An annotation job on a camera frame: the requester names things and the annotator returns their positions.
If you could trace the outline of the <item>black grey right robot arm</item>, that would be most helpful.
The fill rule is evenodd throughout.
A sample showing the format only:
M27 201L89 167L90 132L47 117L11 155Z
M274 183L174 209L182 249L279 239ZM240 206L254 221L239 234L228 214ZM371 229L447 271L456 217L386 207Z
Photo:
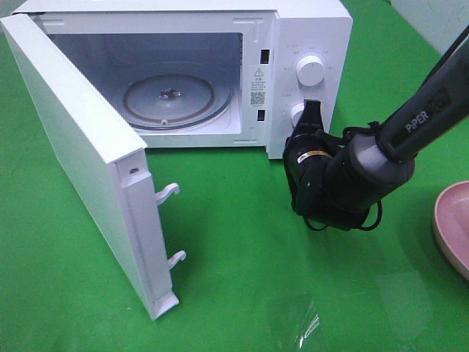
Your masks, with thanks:
M415 157L468 116L468 31L464 30L418 91L385 122L326 133L318 100L304 109L286 140L283 163L292 209L313 223L341 230L372 230L364 222L373 205L406 183Z

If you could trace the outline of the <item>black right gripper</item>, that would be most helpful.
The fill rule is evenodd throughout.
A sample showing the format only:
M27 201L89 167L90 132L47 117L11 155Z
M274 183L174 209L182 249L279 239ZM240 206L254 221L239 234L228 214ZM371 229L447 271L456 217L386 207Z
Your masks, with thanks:
M344 141L324 132L319 100L305 100L299 123L287 139L283 162L292 197L291 205L313 231L326 227L358 228L362 212L339 207L325 185L325 170Z

